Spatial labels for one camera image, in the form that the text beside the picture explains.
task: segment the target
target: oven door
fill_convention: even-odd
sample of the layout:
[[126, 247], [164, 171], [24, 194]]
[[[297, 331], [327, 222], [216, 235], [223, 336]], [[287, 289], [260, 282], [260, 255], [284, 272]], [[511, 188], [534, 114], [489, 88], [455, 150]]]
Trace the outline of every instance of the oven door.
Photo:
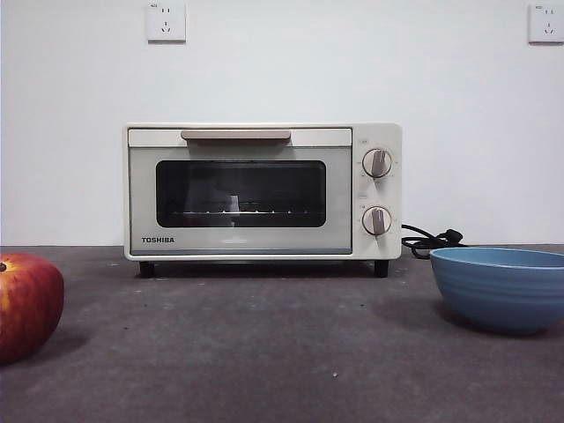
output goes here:
[[351, 254], [351, 141], [349, 129], [130, 130], [130, 254]]

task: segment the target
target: toshiba logo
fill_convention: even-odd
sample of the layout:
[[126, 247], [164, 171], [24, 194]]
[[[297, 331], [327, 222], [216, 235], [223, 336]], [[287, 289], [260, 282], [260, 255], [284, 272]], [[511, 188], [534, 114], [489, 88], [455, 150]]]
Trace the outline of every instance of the toshiba logo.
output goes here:
[[174, 238], [161, 238], [161, 237], [154, 237], [154, 238], [141, 238], [141, 241], [145, 243], [151, 242], [174, 242]]

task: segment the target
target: black power cord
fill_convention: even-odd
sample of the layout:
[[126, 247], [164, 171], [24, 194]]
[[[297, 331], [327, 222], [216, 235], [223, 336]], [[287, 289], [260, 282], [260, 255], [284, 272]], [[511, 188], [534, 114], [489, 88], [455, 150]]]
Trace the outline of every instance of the black power cord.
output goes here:
[[418, 227], [411, 225], [402, 225], [403, 229], [408, 229], [413, 232], [424, 236], [405, 236], [402, 238], [402, 245], [406, 246], [408, 249], [412, 250], [415, 257], [420, 260], [428, 260], [431, 258], [429, 253], [421, 254], [419, 250], [430, 250], [430, 249], [446, 249], [452, 247], [468, 247], [467, 245], [461, 244], [460, 241], [463, 239], [462, 234], [454, 229], [448, 229], [447, 232], [438, 234], [437, 236], [431, 235], [429, 232], [419, 229]]

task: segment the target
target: control panel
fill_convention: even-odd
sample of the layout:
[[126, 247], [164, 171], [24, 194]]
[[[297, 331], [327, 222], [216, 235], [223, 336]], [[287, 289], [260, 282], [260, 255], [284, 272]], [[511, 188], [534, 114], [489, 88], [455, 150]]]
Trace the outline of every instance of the control panel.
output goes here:
[[401, 255], [401, 129], [355, 125], [352, 132], [352, 249], [359, 259]]

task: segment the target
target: oven leg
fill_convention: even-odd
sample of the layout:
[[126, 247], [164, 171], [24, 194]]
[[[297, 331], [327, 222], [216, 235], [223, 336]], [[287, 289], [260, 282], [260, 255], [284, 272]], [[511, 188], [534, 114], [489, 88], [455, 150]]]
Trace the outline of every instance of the oven leg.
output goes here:
[[387, 278], [388, 267], [390, 267], [390, 260], [375, 260], [374, 276], [376, 276], [377, 278]]
[[139, 276], [141, 278], [154, 278], [155, 265], [150, 262], [139, 262]]

